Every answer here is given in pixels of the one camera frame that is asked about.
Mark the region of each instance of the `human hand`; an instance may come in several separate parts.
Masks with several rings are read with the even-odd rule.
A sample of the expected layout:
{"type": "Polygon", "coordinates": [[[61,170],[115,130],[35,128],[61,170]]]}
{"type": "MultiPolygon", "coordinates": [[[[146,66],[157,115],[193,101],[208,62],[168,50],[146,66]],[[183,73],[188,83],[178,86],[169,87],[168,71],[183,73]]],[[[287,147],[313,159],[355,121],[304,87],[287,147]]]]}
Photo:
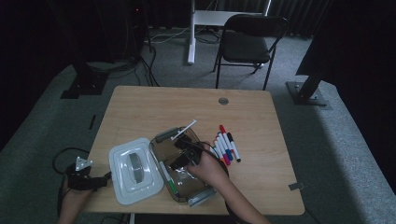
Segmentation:
{"type": "Polygon", "coordinates": [[[79,212],[81,211],[84,203],[93,192],[89,190],[76,190],[67,187],[68,181],[64,181],[64,192],[62,200],[62,209],[59,217],[59,224],[75,223],[79,212]]]}
{"type": "Polygon", "coordinates": [[[220,166],[219,162],[208,154],[211,153],[209,151],[209,143],[203,145],[206,152],[202,152],[199,164],[195,166],[188,165],[187,171],[198,176],[206,182],[206,184],[216,189],[220,187],[220,185],[229,182],[230,179],[220,166]]]}

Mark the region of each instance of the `wooden table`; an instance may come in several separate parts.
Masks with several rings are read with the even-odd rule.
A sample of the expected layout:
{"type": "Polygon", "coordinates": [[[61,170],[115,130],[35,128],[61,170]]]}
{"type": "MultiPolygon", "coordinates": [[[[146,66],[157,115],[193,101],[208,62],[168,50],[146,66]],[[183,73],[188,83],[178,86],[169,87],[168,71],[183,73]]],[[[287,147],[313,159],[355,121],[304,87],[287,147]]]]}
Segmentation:
{"type": "MultiPolygon", "coordinates": [[[[265,215],[300,215],[304,204],[296,183],[289,153],[268,91],[236,91],[187,88],[120,86],[114,90],[89,160],[92,176],[109,171],[111,148],[140,137],[152,139],[172,127],[186,126],[201,141],[212,141],[219,125],[233,134],[242,158],[229,166],[230,178],[265,215]],[[221,105],[219,98],[229,103],[221,105]]],[[[118,213],[167,213],[226,215],[219,194],[196,206],[175,202],[166,188],[132,205],[117,202],[113,184],[95,192],[85,211],[118,213]]]]}

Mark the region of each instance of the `person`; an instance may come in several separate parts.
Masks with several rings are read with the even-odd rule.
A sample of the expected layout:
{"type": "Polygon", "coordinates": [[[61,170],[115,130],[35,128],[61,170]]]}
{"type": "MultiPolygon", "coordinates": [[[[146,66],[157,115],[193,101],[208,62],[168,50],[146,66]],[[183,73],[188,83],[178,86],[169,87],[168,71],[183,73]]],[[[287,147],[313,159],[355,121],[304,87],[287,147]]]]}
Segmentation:
{"type": "MultiPolygon", "coordinates": [[[[209,144],[204,144],[204,148],[208,151],[209,144]]],[[[233,212],[242,220],[252,224],[271,224],[271,222],[248,201],[227,176],[220,164],[213,157],[208,155],[208,153],[202,153],[199,164],[195,166],[188,165],[187,170],[215,188],[233,212]]],[[[62,201],[58,223],[75,223],[79,212],[91,193],[92,190],[79,191],[68,189],[67,181],[65,181],[64,199],[62,201]]]]}

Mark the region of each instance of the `container lid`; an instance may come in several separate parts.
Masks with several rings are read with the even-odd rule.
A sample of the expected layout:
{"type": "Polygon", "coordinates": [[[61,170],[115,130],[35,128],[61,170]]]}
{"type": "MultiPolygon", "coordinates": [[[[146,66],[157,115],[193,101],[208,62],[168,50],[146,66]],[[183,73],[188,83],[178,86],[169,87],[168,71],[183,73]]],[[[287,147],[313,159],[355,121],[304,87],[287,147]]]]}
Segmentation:
{"type": "Polygon", "coordinates": [[[149,152],[149,140],[139,138],[108,153],[117,201],[132,204],[158,193],[163,179],[149,152]]]}

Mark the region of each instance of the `marker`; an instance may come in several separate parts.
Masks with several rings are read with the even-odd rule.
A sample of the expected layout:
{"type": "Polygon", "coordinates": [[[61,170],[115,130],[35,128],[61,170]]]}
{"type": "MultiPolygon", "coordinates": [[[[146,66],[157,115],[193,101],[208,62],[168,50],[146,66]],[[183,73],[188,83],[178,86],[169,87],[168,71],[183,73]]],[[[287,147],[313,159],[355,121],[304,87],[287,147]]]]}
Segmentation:
{"type": "Polygon", "coordinates": [[[175,183],[173,182],[171,176],[169,175],[168,171],[166,170],[165,165],[163,164],[163,161],[160,161],[161,169],[163,169],[163,173],[165,174],[166,181],[168,181],[169,186],[171,187],[171,190],[174,192],[174,194],[179,198],[180,195],[177,192],[177,188],[175,186],[175,183]]]}
{"type": "Polygon", "coordinates": [[[222,154],[225,164],[230,165],[230,160],[228,159],[228,156],[225,153],[224,149],[221,147],[221,144],[219,143],[219,139],[215,141],[215,146],[220,150],[221,152],[220,154],[222,154]]]}
{"type": "Polygon", "coordinates": [[[233,154],[235,154],[236,160],[240,162],[241,158],[239,157],[239,152],[236,148],[235,142],[233,141],[233,136],[231,135],[231,133],[227,133],[227,137],[230,140],[231,146],[233,147],[233,154]]]}
{"type": "Polygon", "coordinates": [[[219,141],[221,143],[221,145],[223,146],[225,152],[227,153],[228,159],[230,159],[230,161],[233,160],[233,154],[231,154],[230,149],[227,147],[227,144],[225,143],[224,137],[221,133],[219,133],[219,141]]]}
{"type": "Polygon", "coordinates": [[[227,132],[222,125],[220,125],[220,130],[222,135],[224,136],[225,144],[227,144],[227,147],[230,149],[231,152],[233,152],[233,146],[231,145],[230,139],[228,139],[227,136],[227,132]]]}
{"type": "Polygon", "coordinates": [[[214,154],[216,155],[216,157],[219,158],[225,164],[225,160],[224,160],[224,157],[221,154],[221,150],[219,148],[216,148],[216,147],[211,147],[211,149],[213,149],[215,151],[214,154]]]}

